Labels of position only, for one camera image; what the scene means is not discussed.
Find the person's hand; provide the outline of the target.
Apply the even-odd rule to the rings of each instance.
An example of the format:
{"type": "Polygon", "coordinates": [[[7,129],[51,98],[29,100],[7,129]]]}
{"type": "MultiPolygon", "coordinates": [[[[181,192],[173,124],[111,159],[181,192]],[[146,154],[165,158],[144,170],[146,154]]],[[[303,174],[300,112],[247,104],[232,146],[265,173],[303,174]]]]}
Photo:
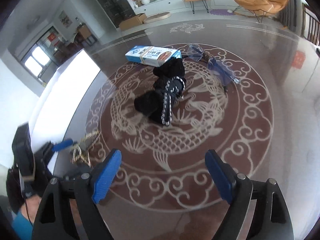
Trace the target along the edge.
{"type": "Polygon", "coordinates": [[[24,218],[30,221],[32,224],[35,222],[37,211],[42,198],[38,195],[34,195],[25,200],[25,203],[21,206],[21,214],[24,218]]]}

